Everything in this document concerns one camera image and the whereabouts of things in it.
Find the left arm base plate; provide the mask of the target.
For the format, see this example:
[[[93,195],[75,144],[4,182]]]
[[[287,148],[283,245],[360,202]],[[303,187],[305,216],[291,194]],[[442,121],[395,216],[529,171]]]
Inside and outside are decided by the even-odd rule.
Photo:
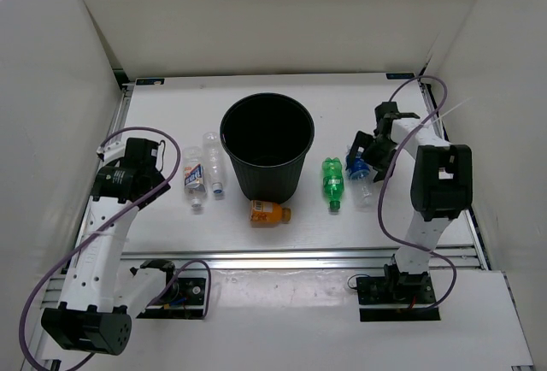
[[[139,319],[202,320],[208,306],[209,278],[179,277],[175,283],[176,294],[150,306],[138,315]]]

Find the clear bottle blue label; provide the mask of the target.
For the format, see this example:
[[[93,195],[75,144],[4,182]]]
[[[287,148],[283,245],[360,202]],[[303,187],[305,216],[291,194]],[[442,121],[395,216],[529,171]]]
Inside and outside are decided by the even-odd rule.
[[[374,205],[373,170],[362,160],[361,154],[362,150],[357,151],[354,162],[350,163],[350,147],[348,147],[345,172],[355,207],[360,211],[369,211]]]

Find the green soda bottle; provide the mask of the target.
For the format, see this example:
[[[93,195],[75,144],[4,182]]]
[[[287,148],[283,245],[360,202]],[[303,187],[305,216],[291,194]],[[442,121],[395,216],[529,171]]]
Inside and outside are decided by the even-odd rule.
[[[342,163],[337,158],[327,157],[322,165],[323,193],[329,203],[331,212],[339,212],[344,193],[344,176]]]

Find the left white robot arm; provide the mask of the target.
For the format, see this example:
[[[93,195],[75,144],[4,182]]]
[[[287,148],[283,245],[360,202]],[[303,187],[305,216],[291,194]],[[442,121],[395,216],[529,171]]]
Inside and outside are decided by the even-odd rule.
[[[169,303],[178,296],[179,282],[168,260],[148,260],[132,268],[125,285],[116,285],[126,237],[140,208],[110,219],[164,181],[156,167],[158,147],[152,140],[128,138],[99,155],[104,164],[91,188],[85,226],[86,236],[99,235],[79,253],[57,307],[46,309],[41,318],[43,329],[64,350],[118,356],[127,346],[132,321],[150,302]]]

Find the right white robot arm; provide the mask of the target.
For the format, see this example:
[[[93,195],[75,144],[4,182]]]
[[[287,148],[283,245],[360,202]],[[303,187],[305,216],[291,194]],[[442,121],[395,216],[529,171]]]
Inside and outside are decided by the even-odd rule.
[[[363,161],[385,181],[394,171],[391,162],[402,151],[415,161],[410,187],[414,215],[405,239],[394,256],[398,273],[384,281],[385,295],[401,303],[415,291],[410,275],[423,275],[444,230],[473,199],[472,151],[465,144],[440,138],[415,113],[401,112],[394,102],[374,110],[373,134],[359,131],[346,157],[348,169]]]

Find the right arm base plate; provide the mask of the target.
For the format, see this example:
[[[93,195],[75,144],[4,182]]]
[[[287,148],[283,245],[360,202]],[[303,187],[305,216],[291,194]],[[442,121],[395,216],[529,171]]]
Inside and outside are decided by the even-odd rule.
[[[360,322],[440,321],[430,274],[402,273],[396,264],[381,276],[355,274],[348,288],[357,293]]]

